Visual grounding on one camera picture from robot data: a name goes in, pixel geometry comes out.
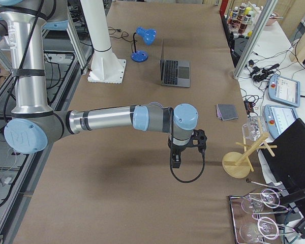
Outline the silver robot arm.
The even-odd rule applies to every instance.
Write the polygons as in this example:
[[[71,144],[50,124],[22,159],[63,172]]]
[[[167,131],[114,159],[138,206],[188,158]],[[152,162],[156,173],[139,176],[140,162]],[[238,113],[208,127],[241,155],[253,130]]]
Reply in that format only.
[[[170,167],[180,154],[205,136],[196,129],[198,112],[190,104],[164,108],[158,103],[88,111],[55,112],[47,102],[42,29],[66,29],[66,1],[0,1],[0,18],[12,58],[16,106],[4,129],[6,142],[17,152],[33,154],[69,135],[95,129],[132,126],[169,134]]]

